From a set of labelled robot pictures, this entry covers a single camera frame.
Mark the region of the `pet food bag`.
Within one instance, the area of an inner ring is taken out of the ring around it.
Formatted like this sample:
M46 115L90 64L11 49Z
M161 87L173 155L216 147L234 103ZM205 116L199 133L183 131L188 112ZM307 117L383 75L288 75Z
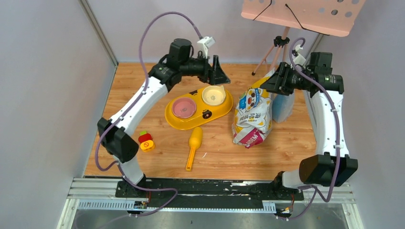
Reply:
M275 96L260 86L275 70L253 83L240 97L232 123L233 143L251 148L264 142L272 129L272 103Z

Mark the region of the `yellow plastic scoop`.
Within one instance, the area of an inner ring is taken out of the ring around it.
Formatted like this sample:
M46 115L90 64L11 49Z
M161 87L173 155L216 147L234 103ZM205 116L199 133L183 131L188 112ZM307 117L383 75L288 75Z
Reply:
M192 170L192 164L194 161L195 153L197 149L199 149L202 145L202 138L203 138L202 128L200 127L194 128L188 141L190 152L185 167L186 171Z

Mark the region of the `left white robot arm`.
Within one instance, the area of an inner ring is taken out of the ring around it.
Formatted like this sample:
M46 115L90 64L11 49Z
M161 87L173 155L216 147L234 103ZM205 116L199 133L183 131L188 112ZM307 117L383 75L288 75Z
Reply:
M99 141L96 149L103 146L116 160L122 177L128 182L128 191L141 197L148 190L136 154L139 144L132 139L138 124L149 110L178 84L184 76L196 76L202 83L221 85L230 79L221 69L218 55L209 63L208 49L214 45L213 37L203 37L197 41L199 51L193 57L194 47L187 39L177 38L149 72L139 90L110 119L100 118L97 123Z

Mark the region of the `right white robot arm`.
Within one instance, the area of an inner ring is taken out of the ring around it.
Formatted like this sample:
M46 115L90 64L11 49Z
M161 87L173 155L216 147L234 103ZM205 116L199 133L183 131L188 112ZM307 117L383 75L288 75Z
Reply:
M295 62L281 62L261 89L279 95L291 95L294 90L309 92L313 105L316 128L316 150L313 156L303 159L299 168L281 171L274 179L273 194L285 199L292 190L328 187L322 195L325 202L331 200L335 187L340 187L358 169L358 160L350 157L344 138L342 103L343 77L332 72L332 54L313 52L306 66Z

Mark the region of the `yellow double pet feeder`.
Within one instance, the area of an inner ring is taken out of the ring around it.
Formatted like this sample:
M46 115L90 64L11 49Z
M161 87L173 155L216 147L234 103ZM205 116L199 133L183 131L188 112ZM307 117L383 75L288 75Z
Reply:
M191 91L187 94L184 94L182 96L179 96L179 97L173 99L171 102L168 103L168 105L165 108L164 115L165 115L165 119L166 119L167 123L171 127L178 129L178 130L193 129L193 128L201 126L207 122L218 119L218 118L228 114L231 111L234 100L228 90L225 89L226 99L221 105L209 106L209 105L206 105L204 103L204 101L202 100L203 89L204 88ZM195 114L190 118L187 118L187 119L177 118L173 115L173 113L171 111L173 102L176 99L181 98L181 97L191 98L195 101L195 103L197 105Z

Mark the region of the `cream bowl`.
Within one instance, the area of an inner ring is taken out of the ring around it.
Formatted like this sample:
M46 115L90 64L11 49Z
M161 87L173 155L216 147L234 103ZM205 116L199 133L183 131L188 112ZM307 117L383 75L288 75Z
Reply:
M207 86L202 91L202 100L206 105L219 106L226 99L226 92L223 86Z

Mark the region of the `pink bowl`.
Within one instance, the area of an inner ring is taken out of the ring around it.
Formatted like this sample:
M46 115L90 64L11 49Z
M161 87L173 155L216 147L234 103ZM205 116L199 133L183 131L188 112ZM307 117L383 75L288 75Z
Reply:
M181 97L176 99L171 107L173 115L180 119L187 119L192 117L197 109L195 101L188 97Z

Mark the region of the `pink music stand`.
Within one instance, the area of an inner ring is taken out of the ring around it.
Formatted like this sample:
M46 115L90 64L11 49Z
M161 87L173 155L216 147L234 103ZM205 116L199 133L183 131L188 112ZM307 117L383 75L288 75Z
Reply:
M245 0L241 16L291 28L337 37L348 36L365 0Z

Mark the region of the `red toy block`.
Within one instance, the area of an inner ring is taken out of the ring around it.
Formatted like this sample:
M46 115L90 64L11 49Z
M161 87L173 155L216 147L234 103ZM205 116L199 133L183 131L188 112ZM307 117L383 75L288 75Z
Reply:
M146 141L149 141L149 140L153 140L153 137L151 136L150 133L148 133L147 131L141 131L139 133L138 141L140 143L143 143L143 142L146 142Z

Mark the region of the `yellow toy block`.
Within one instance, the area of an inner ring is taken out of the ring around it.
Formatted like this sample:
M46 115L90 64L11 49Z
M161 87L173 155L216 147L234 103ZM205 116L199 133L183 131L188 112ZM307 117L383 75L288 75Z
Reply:
M156 145L153 140L147 140L147 141L140 143L139 147L143 152L148 152L148 151L153 150L155 148L155 146Z

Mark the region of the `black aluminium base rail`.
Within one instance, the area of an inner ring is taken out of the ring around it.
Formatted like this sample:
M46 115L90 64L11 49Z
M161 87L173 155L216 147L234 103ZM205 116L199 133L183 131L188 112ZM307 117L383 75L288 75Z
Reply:
M276 213L293 204L324 203L329 189L298 190L279 182L147 178L144 190L119 177L75 178L67 198L79 209L174 212Z

